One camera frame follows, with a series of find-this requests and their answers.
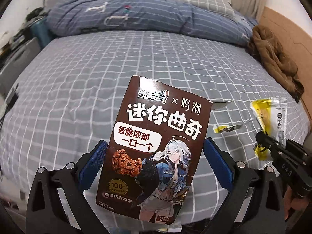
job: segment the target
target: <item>white-haired anime girl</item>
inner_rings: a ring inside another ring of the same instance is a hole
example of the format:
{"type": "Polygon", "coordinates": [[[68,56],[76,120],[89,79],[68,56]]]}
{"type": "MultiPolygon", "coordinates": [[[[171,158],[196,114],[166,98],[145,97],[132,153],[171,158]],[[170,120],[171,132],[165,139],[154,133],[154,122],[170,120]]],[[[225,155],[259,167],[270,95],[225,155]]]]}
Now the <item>white-haired anime girl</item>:
{"type": "Polygon", "coordinates": [[[175,139],[170,140],[163,152],[156,152],[150,159],[142,161],[142,168],[151,161],[159,161],[164,159],[165,162],[159,162],[156,165],[156,170],[159,175],[159,185],[152,194],[141,203],[140,219],[150,221],[154,213],[156,213],[156,223],[165,224],[162,216],[173,216],[174,204],[176,198],[185,194],[186,175],[188,173],[189,160],[191,152],[185,142],[175,139]]]}

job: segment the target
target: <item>blue gripper pad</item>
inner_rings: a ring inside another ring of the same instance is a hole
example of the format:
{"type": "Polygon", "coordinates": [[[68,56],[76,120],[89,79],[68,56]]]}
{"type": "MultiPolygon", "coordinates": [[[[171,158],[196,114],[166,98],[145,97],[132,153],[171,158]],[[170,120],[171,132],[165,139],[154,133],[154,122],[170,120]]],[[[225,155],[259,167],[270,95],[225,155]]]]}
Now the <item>blue gripper pad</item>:
{"type": "Polygon", "coordinates": [[[231,192],[234,181],[235,161],[230,154],[221,151],[211,138],[205,140],[203,151],[221,187],[231,192]]]}
{"type": "Polygon", "coordinates": [[[107,146],[107,142],[103,141],[97,148],[94,148],[91,152],[93,153],[92,156],[80,171],[78,179],[78,190],[81,193],[91,187],[94,179],[96,178],[96,175],[101,169],[104,158],[106,156],[107,146]]]}

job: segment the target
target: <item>anime character illustration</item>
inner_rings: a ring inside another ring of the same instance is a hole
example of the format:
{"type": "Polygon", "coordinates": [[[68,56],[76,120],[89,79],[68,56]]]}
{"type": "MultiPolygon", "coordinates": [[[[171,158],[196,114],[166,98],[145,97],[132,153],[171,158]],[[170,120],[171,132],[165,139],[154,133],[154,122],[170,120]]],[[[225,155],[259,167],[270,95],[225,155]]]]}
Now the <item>anime character illustration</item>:
{"type": "Polygon", "coordinates": [[[140,220],[150,221],[154,213],[156,219],[157,216],[173,216],[174,205],[182,205],[184,201],[189,188],[186,186],[186,175],[191,152],[186,143],[176,137],[181,136],[173,136],[164,151],[156,152],[149,159],[145,158],[141,173],[135,177],[142,187],[142,193],[134,205],[141,206],[140,220]]]}

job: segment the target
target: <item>brown box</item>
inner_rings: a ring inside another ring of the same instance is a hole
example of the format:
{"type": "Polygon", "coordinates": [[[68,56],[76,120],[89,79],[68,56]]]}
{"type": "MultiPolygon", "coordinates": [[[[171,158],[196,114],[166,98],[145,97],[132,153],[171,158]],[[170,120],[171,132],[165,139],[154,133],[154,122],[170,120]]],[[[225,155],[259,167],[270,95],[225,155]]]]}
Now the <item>brown box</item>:
{"type": "Polygon", "coordinates": [[[132,218],[171,224],[191,185],[212,103],[133,76],[119,109],[96,203],[132,218]]]}

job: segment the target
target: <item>circular badge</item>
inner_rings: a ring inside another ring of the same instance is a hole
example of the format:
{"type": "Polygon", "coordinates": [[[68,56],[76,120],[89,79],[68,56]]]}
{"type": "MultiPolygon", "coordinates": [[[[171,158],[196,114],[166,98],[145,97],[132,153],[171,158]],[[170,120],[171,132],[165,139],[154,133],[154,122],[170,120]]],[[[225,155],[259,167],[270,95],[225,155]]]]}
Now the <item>circular badge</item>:
{"type": "Polygon", "coordinates": [[[127,184],[118,178],[111,179],[108,186],[115,193],[126,194],[128,192],[127,184]]]}

